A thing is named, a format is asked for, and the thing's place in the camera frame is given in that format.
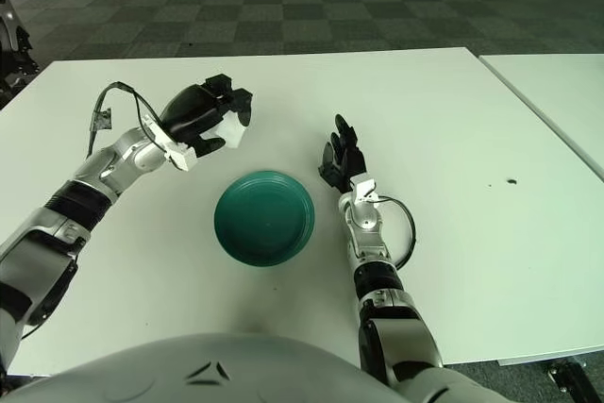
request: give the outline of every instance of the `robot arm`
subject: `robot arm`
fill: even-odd
[[[392,199],[376,192],[376,182],[367,173],[357,147],[357,135],[341,115],[336,116],[336,127],[339,134],[331,134],[319,174],[343,193],[338,205],[359,299],[362,370],[411,402],[508,402],[464,375],[443,368],[436,342],[397,273],[411,256],[414,235],[408,256],[394,262],[381,238],[378,211],[379,203]],[[401,205],[414,232],[411,214]]]
[[[224,75],[185,89],[160,124],[145,117],[144,126],[89,156],[0,245],[0,382],[25,325],[37,327],[52,314],[76,273],[77,255],[119,196],[167,160],[190,170],[197,158],[237,146],[249,125],[251,98],[246,90],[232,90]]]

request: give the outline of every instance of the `gray carpet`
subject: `gray carpet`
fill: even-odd
[[[466,46],[604,52],[604,0],[12,0],[33,57],[118,59]],[[585,357],[604,393],[604,355]],[[453,367],[526,402],[570,402],[541,364]]]

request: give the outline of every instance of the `green plate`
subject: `green plate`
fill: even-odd
[[[279,172],[255,172],[223,193],[214,212],[214,230],[232,258],[252,266],[289,260],[306,245],[314,226],[309,193]]]

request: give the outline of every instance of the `white table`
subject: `white table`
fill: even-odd
[[[12,373],[53,373],[212,331],[270,332],[357,363],[338,194],[316,170],[336,112],[356,128],[381,192],[413,211],[418,244],[401,276],[446,363],[604,347],[604,185],[465,49],[53,63],[0,112],[0,141],[10,144],[0,237],[81,163],[93,102],[111,81],[160,110],[221,72],[254,94],[242,146],[189,174],[166,165],[128,190]],[[114,131],[100,134],[104,143],[136,124],[128,95],[108,101]],[[268,269],[230,258],[212,226],[223,190],[259,169],[297,178],[316,214],[307,247]],[[393,251],[403,222],[386,215]]]
[[[604,180],[604,54],[480,59]]]

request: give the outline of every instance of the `robot forearm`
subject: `robot forearm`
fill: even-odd
[[[139,96],[122,82],[111,87]],[[57,307],[76,273],[79,251],[119,196],[167,160],[190,170],[197,158],[225,144],[237,146],[250,121],[251,98],[244,89],[232,90],[224,75],[186,88],[168,103],[161,118],[155,112],[154,119],[139,118],[141,127],[89,156],[46,205],[0,245],[0,381],[25,325],[40,325]]]
[[[97,151],[0,246],[0,364],[6,370],[25,325],[55,309],[77,270],[76,257],[108,209],[163,152],[131,129]]]

